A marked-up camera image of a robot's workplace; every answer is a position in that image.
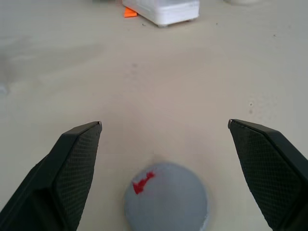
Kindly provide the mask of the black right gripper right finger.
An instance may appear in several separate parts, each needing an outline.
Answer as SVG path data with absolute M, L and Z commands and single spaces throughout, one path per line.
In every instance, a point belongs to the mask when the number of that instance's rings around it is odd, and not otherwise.
M 277 130 L 228 122 L 241 168 L 268 226 L 274 231 L 308 229 L 308 160 Z

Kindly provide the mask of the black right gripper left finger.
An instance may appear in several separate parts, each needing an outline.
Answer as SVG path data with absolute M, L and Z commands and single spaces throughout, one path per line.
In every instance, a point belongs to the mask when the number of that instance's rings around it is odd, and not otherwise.
M 63 133 L 0 213 L 2 231 L 75 231 L 90 192 L 102 124 Z

